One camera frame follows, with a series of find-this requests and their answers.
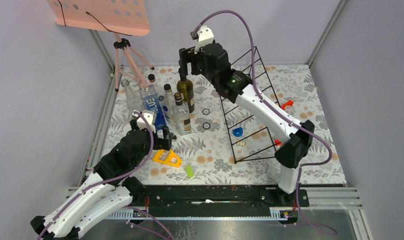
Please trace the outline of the clear bottle black label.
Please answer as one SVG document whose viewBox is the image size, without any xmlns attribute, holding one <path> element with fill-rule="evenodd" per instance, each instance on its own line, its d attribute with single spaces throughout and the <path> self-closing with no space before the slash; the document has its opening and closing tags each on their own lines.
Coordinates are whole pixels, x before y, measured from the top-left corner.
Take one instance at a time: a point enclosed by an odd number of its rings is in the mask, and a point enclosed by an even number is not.
<svg viewBox="0 0 404 240">
<path fill-rule="evenodd" d="M 126 96 L 126 106 L 129 113 L 132 115 L 134 111 L 142 112 L 146 110 L 141 97 L 135 93 L 130 82 L 127 79 L 122 79 L 120 84 Z"/>
</svg>

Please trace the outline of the dark green wine bottle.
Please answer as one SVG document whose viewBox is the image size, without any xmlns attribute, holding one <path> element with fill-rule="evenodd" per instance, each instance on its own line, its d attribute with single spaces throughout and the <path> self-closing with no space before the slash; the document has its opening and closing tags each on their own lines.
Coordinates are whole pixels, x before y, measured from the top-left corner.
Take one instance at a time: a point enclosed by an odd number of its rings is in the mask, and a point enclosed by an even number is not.
<svg viewBox="0 0 404 240">
<path fill-rule="evenodd" d="M 187 79 L 185 76 L 180 76 L 180 80 L 176 84 L 177 91 L 182 94 L 183 100 L 187 103 L 190 113 L 195 110 L 195 99 L 194 99 L 194 85 L 192 81 Z"/>
</svg>

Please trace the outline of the clear square bottle black cap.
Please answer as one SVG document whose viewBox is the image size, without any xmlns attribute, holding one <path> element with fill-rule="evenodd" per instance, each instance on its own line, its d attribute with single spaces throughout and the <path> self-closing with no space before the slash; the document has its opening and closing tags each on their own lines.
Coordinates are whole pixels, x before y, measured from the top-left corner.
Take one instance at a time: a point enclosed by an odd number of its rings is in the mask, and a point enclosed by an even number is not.
<svg viewBox="0 0 404 240">
<path fill-rule="evenodd" d="M 177 128 L 181 135 L 187 135 L 192 132 L 190 111 L 187 102 L 180 92 L 174 93 L 173 113 Z"/>
</svg>

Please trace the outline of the blue square glass bottle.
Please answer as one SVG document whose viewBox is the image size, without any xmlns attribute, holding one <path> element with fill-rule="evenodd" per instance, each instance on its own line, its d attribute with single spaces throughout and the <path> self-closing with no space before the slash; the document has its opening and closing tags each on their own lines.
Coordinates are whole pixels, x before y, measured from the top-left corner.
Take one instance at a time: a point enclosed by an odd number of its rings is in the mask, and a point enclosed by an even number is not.
<svg viewBox="0 0 404 240">
<path fill-rule="evenodd" d="M 154 122 L 155 129 L 157 131 L 161 130 L 167 123 L 155 87 L 151 84 L 147 87 L 140 87 L 138 91 L 146 109 L 156 114 Z"/>
</svg>

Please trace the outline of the clear round bottle gold label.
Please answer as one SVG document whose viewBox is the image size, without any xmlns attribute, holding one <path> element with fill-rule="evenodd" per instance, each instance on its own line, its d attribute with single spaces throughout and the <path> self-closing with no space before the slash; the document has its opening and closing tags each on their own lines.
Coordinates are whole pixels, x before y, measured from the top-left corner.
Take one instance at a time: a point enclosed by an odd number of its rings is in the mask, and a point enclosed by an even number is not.
<svg viewBox="0 0 404 240">
<path fill-rule="evenodd" d="M 168 123 L 175 125 L 175 116 L 174 116 L 174 111 L 173 111 L 173 101 L 174 101 L 174 96 L 172 92 L 171 85 L 166 83 L 163 86 L 163 92 L 162 92 L 162 110 L 163 114 L 167 120 Z"/>
</svg>

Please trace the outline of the clear bottle blue gold emblem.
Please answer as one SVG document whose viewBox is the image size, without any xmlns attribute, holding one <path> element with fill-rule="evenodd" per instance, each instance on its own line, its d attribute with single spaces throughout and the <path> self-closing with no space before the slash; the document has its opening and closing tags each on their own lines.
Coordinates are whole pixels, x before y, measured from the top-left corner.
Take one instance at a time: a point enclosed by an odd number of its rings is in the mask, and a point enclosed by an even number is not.
<svg viewBox="0 0 404 240">
<path fill-rule="evenodd" d="M 163 86 L 161 86 L 154 74 L 151 73 L 147 77 L 149 82 L 154 86 L 158 101 L 162 105 L 165 100 L 165 90 Z"/>
</svg>

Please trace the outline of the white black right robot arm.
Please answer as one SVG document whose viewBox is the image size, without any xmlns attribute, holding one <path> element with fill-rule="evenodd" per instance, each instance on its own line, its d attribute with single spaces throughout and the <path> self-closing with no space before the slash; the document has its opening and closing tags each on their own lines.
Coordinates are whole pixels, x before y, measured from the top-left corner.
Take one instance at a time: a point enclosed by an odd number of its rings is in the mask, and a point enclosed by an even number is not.
<svg viewBox="0 0 404 240">
<path fill-rule="evenodd" d="M 199 51 L 181 48 L 179 75 L 185 79 L 188 74 L 204 76 L 221 97 L 250 112 L 282 143 L 274 154 L 281 165 L 276 198 L 283 206 L 291 205 L 297 199 L 300 162 L 312 145 L 314 124 L 292 117 L 266 97 L 252 78 L 231 67 L 219 43 L 209 43 Z"/>
</svg>

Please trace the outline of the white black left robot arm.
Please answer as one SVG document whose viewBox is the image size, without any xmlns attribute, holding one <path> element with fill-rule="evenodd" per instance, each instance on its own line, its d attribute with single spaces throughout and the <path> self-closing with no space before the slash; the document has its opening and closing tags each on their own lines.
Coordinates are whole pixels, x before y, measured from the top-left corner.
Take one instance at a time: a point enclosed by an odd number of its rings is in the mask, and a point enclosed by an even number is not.
<svg viewBox="0 0 404 240">
<path fill-rule="evenodd" d="M 79 240 L 116 210 L 144 202 L 145 187 L 133 173 L 149 160 L 152 151 L 171 150 L 177 137 L 167 126 L 158 137 L 144 117 L 131 120 L 130 125 L 131 130 L 60 207 L 31 220 L 39 240 Z"/>
</svg>

